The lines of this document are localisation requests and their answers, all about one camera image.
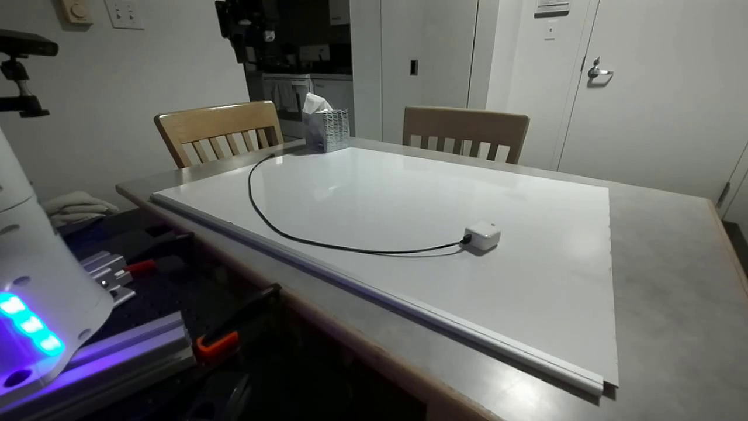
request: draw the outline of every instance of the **chair backrest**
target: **chair backrest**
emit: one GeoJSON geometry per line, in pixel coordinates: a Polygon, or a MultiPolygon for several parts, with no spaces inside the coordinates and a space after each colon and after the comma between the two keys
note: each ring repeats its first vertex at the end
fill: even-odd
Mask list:
{"type": "Polygon", "coordinates": [[[509,146],[507,164],[516,164],[530,118],[525,115],[502,115],[461,108],[405,108],[401,144],[427,149],[434,142],[439,151],[479,157],[482,142],[488,142],[488,162],[496,162],[498,146],[509,146]]]}
{"type": "Polygon", "coordinates": [[[179,169],[282,142],[271,100],[177,110],[153,118],[179,169]]]}

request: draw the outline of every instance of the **machine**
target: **machine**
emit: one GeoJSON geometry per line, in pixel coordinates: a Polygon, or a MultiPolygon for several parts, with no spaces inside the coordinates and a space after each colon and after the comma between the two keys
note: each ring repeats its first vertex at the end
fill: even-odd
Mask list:
{"type": "MultiPolygon", "coordinates": [[[[49,115],[18,59],[55,52],[50,40],[0,31],[1,75],[18,87],[0,111],[49,115]]],[[[73,257],[0,128],[0,418],[81,417],[194,362],[177,312],[79,350],[133,295],[125,280],[116,254],[73,257]]]]}

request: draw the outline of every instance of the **black cable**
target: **black cable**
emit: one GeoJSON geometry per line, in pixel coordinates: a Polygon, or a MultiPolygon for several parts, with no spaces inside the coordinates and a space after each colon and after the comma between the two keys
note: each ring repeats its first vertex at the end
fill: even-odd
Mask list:
{"type": "Polygon", "coordinates": [[[351,245],[342,245],[342,243],[323,243],[323,240],[311,240],[311,239],[302,239],[302,236],[295,236],[295,234],[288,234],[282,228],[277,228],[256,206],[254,200],[254,188],[252,188],[252,174],[254,170],[273,159],[275,153],[269,153],[264,157],[261,162],[256,162],[248,174],[248,197],[249,197],[249,203],[254,208],[254,213],[259,214],[259,220],[273,228],[277,236],[282,239],[290,239],[290,240],[297,240],[297,243],[305,243],[305,245],[316,245],[316,247],[329,247],[329,249],[343,249],[343,253],[360,253],[360,254],[421,254],[421,253],[431,253],[431,249],[443,249],[443,247],[455,247],[455,245],[462,245],[470,240],[470,236],[462,236],[461,240],[450,240],[450,243],[439,243],[439,245],[427,245],[427,247],[405,247],[405,249],[377,249],[377,247],[351,247],[351,245]]]}

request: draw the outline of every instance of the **wall outlet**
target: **wall outlet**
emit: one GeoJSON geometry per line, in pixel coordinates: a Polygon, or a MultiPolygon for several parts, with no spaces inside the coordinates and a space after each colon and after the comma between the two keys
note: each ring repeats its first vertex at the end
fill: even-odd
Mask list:
{"type": "Polygon", "coordinates": [[[110,20],[122,31],[142,31],[139,0],[108,0],[110,20]]]}

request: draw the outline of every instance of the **small white device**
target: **small white device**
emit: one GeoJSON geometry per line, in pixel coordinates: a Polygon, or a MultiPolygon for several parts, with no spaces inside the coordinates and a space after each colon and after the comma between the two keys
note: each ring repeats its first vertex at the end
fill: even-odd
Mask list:
{"type": "Polygon", "coordinates": [[[496,225],[485,221],[485,225],[470,225],[464,228],[464,247],[474,254],[485,254],[488,249],[493,249],[498,245],[499,231],[496,225]]]}

